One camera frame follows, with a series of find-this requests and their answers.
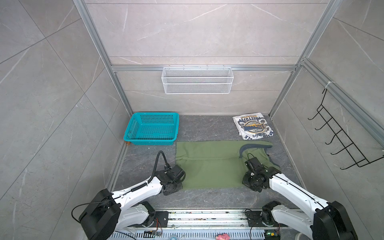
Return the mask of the olive green tank top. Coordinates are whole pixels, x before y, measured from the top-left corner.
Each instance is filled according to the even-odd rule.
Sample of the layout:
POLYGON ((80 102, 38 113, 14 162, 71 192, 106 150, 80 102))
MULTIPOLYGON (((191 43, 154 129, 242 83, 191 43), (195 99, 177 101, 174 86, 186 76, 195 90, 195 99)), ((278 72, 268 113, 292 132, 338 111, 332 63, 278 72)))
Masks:
POLYGON ((183 190, 240 188, 248 171, 245 162, 254 157, 280 170, 267 154, 272 147, 266 141, 177 142, 176 164, 186 173, 183 190))

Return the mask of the white navy-trimmed tank top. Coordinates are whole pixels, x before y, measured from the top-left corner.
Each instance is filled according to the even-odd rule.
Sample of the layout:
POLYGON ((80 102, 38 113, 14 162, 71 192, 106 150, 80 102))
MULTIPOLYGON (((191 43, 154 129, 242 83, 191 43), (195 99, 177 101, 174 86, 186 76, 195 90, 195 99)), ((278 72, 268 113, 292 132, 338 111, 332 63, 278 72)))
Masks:
POLYGON ((234 116, 233 121, 243 140, 259 140, 274 135, 262 113, 234 116))

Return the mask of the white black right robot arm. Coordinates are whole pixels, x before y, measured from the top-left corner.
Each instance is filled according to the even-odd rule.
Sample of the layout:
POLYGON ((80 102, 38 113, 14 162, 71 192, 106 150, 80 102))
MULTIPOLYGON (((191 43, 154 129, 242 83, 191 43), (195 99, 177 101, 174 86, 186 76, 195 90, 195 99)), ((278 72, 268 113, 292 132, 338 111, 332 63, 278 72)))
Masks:
POLYGON ((253 218, 252 212, 246 210, 245 215, 251 221, 259 221, 266 227, 283 224, 311 240, 358 239, 342 204, 337 201, 331 203, 311 194, 273 167, 248 170, 243 177, 243 185, 255 192, 272 189, 301 210, 297 212, 272 201, 263 206, 259 217, 253 218))

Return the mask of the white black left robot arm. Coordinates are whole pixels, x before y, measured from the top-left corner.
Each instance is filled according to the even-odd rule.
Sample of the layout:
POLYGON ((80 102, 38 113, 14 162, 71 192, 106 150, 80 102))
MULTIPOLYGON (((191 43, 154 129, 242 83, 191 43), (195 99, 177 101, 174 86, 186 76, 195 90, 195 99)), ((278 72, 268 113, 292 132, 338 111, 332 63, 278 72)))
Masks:
POLYGON ((163 151, 158 152, 153 171, 146 180, 120 191, 103 189, 91 202, 83 204, 84 211, 73 219, 81 225, 89 240, 107 240, 114 232, 130 226, 150 226, 156 211, 146 200, 158 194, 168 196, 183 188, 185 171, 169 163, 158 171, 160 157, 165 157, 163 151))

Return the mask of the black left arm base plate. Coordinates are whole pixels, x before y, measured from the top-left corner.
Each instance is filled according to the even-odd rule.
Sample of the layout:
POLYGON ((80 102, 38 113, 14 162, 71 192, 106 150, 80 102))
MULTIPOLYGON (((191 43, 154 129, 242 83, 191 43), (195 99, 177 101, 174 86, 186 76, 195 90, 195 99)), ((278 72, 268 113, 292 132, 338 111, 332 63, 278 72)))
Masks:
POLYGON ((155 212, 154 214, 150 214, 148 227, 166 228, 168 226, 169 214, 170 213, 168 211, 159 211, 159 212, 155 212))

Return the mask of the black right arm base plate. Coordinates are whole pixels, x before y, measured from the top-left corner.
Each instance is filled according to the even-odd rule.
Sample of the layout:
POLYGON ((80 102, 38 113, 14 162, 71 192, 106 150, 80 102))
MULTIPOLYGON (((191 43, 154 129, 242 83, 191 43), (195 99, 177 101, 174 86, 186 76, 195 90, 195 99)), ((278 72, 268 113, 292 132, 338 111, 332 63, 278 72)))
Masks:
POLYGON ((248 222, 249 227, 269 227, 269 228, 287 228, 288 226, 284 224, 278 224, 274 220, 266 220, 265 217, 263 217, 263 211, 262 210, 250 210, 245 209, 244 214, 246 216, 246 220, 248 222))

